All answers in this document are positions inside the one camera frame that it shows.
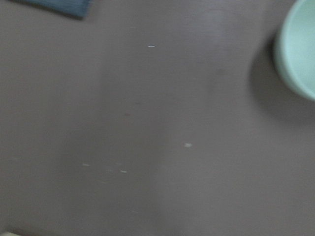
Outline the grey folded cloth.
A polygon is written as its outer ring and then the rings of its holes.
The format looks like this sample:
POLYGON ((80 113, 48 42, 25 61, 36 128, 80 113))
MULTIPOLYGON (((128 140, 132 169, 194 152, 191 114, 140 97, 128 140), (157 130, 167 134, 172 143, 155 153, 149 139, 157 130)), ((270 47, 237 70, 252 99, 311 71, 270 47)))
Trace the grey folded cloth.
POLYGON ((53 10, 78 18, 86 16, 91 3, 90 0, 15 0, 15 2, 53 10))

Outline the mint green bowl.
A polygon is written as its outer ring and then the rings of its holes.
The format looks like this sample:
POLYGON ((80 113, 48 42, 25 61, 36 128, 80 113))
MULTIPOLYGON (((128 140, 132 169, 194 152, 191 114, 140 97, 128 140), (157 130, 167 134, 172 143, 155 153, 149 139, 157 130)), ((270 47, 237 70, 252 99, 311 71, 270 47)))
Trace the mint green bowl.
POLYGON ((315 99, 315 2, 297 0, 274 43, 274 63, 281 80, 299 96, 315 99))

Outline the wooden cutting board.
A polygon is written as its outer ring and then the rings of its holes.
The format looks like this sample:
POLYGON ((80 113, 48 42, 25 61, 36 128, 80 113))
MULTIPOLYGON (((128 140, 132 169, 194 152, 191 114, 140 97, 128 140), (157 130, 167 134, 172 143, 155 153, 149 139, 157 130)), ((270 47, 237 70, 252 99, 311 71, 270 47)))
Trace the wooden cutting board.
POLYGON ((14 234, 12 232, 3 232, 3 233, 0 234, 0 236, 19 236, 19 235, 14 234))

